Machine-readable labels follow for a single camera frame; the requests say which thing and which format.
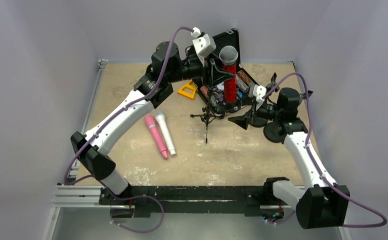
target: red cylinder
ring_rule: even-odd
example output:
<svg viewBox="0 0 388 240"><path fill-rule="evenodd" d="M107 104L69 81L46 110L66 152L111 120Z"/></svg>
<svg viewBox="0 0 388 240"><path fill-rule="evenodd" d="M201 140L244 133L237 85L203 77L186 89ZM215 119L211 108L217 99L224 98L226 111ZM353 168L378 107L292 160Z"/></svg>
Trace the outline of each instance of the red cylinder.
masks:
<svg viewBox="0 0 388 240"><path fill-rule="evenodd" d="M223 65L223 69L234 74L236 74L236 64L233 64L232 66L226 66ZM225 90L223 92L223 96L225 97L225 102L235 102L236 100L236 80L235 77L232 79L226 80L223 83Z"/></svg>

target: tabletop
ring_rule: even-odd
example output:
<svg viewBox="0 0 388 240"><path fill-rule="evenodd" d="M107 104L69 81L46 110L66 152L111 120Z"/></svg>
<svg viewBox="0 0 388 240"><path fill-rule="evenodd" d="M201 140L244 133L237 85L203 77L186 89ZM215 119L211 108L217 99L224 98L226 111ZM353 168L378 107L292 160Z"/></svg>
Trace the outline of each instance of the tabletop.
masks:
<svg viewBox="0 0 388 240"><path fill-rule="evenodd" d="M267 85L273 73L279 81L294 72L292 63L285 64L242 64L243 68L261 85ZM147 64L107 64L97 91L96 102L90 119L91 129L116 108L133 89L133 85L145 73ZM199 118L190 114L201 114L205 103L198 96L189 99L177 94L187 81L173 84L174 93L157 109L166 116L177 155L164 160L145 126L144 119L132 126L116 143L109 157L117 164L119 172L134 186L136 185L179 185L179 186L249 186L263 185L269 177L287 177L293 184L302 185L294 159L281 143L269 142L263 128L248 127L244 130L224 119L209 125L205 143L206 127ZM300 91L298 80L290 77L281 87ZM270 99L277 100L278 94ZM249 107L229 116L244 114ZM298 116L308 127L304 104L298 108ZM87 175L81 166L78 178ZM91 178L79 185L99 185Z"/></svg>
<svg viewBox="0 0 388 240"><path fill-rule="evenodd" d="M265 224L260 217L243 214L166 213L163 224L151 233L134 233L110 224L108 208L62 208L57 220L54 240L341 240L337 227L302 229L295 217L281 225ZM158 213L149 218L117 221L130 228L145 230L159 219Z"/></svg>

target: circular stand base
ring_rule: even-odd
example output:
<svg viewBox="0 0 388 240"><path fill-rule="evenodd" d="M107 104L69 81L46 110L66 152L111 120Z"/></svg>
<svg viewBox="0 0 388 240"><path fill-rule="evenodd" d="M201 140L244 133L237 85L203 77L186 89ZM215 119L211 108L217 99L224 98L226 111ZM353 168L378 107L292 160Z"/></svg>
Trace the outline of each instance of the circular stand base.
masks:
<svg viewBox="0 0 388 240"><path fill-rule="evenodd" d="M276 128L276 124L274 122L270 122L263 128L263 134L265 138L272 143L281 143L282 140L284 140L284 136L276 134Z"/></svg>
<svg viewBox="0 0 388 240"><path fill-rule="evenodd" d="M256 118L255 120L250 121L250 125L255 127L255 128L262 128L262 127L266 126L266 124L267 124L267 120L260 119L260 118Z"/></svg>

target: pink microphone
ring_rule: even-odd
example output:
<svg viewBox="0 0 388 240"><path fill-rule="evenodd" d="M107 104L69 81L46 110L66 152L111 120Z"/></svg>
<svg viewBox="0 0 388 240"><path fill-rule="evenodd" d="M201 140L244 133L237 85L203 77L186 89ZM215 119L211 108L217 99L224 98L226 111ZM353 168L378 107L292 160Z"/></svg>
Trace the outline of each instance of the pink microphone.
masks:
<svg viewBox="0 0 388 240"><path fill-rule="evenodd" d="M158 147L158 151L161 152L161 155L164 157L164 159L167 159L166 147L164 146L163 140L161 140L160 134L158 133L158 130L155 127L154 118L149 114L145 115L145 124L147 125L151 135L153 136L154 142Z"/></svg>

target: wooden table surface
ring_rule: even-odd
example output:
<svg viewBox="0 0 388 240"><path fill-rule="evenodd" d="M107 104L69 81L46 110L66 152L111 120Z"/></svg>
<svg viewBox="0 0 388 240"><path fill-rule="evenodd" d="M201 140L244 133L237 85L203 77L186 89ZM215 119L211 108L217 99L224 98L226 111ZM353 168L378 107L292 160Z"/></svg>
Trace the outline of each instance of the wooden table surface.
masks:
<svg viewBox="0 0 388 240"><path fill-rule="evenodd" d="M90 127L94 127L117 107L145 73L147 64L108 64L97 92ZM294 71L287 64L243 64L244 69L261 85L269 83L273 73L277 81ZM287 177L295 185L302 185L297 166L288 150L280 143L269 142L263 128L249 126L244 130L227 118L217 119L209 125L209 143L205 143L205 124L190 114L201 114L205 103L197 95L194 100L177 94L186 81L173 84L174 93L159 107L166 116L167 125L176 147L177 156L164 160L145 126L139 120L116 143L109 157L116 162L120 173L132 185L263 185L269 177ZM281 87L298 91L297 78L292 76ZM276 101L278 94L271 99ZM244 114L249 107L231 114ZM308 126L304 104L298 116ZM78 178L88 174L81 166ZM79 185L99 185L91 178Z"/></svg>

